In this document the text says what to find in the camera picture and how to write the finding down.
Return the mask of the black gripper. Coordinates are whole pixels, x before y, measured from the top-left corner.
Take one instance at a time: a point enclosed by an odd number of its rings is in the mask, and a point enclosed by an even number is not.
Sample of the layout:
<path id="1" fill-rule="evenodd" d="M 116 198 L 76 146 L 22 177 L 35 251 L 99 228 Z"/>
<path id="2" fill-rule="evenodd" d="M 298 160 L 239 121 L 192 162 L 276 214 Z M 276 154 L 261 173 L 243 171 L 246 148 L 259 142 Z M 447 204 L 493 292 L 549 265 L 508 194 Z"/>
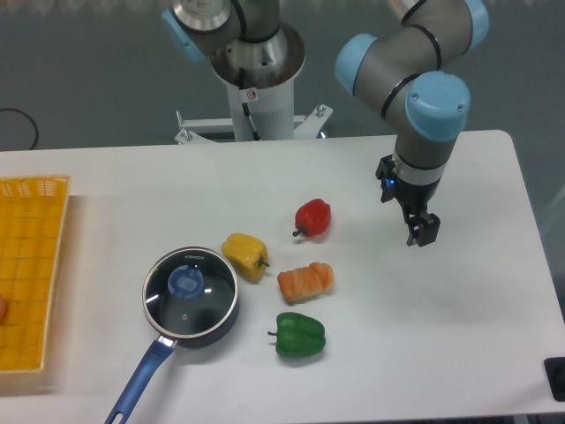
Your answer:
<path id="1" fill-rule="evenodd" d="M 408 226 L 408 246 L 427 246 L 437 239 L 441 220 L 434 213 L 427 212 L 427 204 L 439 183 L 439 179 L 428 185 L 413 185 L 400 178 L 388 180 L 388 189 L 400 204 Z"/>

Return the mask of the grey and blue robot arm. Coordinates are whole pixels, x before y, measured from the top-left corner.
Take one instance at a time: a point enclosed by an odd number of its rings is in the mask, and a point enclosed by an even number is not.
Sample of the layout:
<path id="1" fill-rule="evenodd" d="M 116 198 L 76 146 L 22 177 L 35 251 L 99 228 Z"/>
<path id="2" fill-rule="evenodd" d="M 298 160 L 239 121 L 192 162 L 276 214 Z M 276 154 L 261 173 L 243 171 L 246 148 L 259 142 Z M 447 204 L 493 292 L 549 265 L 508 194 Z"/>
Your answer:
<path id="1" fill-rule="evenodd" d="M 440 218 L 427 209 L 471 103 L 469 89 L 442 66 L 481 43 L 489 16 L 480 1 L 393 1 L 402 30 L 382 41 L 352 37 L 335 77 L 396 133 L 376 177 L 383 201 L 397 201 L 409 245 L 433 243 Z M 162 13 L 170 39 L 191 62 L 207 60 L 224 83 L 237 140 L 287 140 L 294 80 L 305 61 L 298 32 L 276 1 L 175 1 Z"/>

